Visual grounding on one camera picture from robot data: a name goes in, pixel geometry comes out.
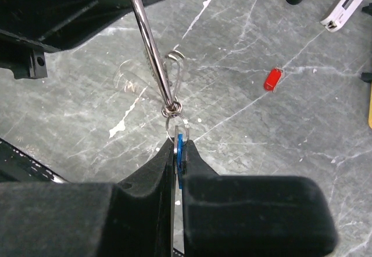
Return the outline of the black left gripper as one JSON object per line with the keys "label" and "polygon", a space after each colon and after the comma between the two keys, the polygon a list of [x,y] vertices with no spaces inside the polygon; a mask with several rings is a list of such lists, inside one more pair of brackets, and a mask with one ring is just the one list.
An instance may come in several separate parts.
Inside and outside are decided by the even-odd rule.
{"label": "black left gripper", "polygon": [[130,0],[1,0],[1,68],[46,78],[46,53],[74,49],[132,11]]}

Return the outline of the large metal keyring with clips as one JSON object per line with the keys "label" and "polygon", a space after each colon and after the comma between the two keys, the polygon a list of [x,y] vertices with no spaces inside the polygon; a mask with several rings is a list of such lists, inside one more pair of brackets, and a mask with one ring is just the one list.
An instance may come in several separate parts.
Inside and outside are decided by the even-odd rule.
{"label": "large metal keyring with clips", "polygon": [[146,58],[153,76],[158,84],[160,94],[163,98],[162,115],[166,118],[166,131],[169,130],[169,121],[172,118],[180,117],[184,124],[184,142],[190,137],[188,120],[183,117],[183,106],[177,98],[181,86],[181,71],[185,69],[185,56],[178,50],[171,50],[164,57],[177,64],[177,78],[174,89],[169,85],[169,77],[165,69],[163,58],[160,56],[158,47],[152,34],[152,30],[145,12],[142,0],[130,0],[138,24],[139,31],[145,47]]}

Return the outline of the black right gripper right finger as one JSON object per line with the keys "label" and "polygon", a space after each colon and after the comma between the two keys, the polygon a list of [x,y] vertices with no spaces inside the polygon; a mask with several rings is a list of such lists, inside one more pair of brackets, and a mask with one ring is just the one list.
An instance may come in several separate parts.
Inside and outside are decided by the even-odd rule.
{"label": "black right gripper right finger", "polygon": [[338,243],[327,200],[302,176],[217,174],[183,148],[186,256],[326,256]]}

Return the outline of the red key tag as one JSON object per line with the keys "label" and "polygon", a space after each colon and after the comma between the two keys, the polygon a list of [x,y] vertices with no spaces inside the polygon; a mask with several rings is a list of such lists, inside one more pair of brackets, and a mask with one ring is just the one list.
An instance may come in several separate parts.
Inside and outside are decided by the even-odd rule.
{"label": "red key tag", "polygon": [[263,88],[266,91],[274,92],[281,78],[284,76],[284,70],[281,68],[273,68],[268,74],[267,78],[263,83]]}

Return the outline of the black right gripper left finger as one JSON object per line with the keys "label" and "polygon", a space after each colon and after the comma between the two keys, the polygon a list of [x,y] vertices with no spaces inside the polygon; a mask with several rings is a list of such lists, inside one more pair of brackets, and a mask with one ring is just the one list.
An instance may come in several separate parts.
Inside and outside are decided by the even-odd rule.
{"label": "black right gripper left finger", "polygon": [[172,256],[172,154],[118,183],[1,182],[1,255]]}

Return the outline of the blue key tag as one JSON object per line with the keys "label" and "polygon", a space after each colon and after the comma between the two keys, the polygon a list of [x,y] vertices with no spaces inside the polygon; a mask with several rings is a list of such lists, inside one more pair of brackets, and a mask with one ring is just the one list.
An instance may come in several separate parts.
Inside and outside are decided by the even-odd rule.
{"label": "blue key tag", "polygon": [[178,133],[177,135],[177,156],[176,156],[176,166],[177,166],[177,178],[178,178],[178,187],[182,190],[183,188],[183,167],[182,167],[182,154],[183,154],[183,134]]}

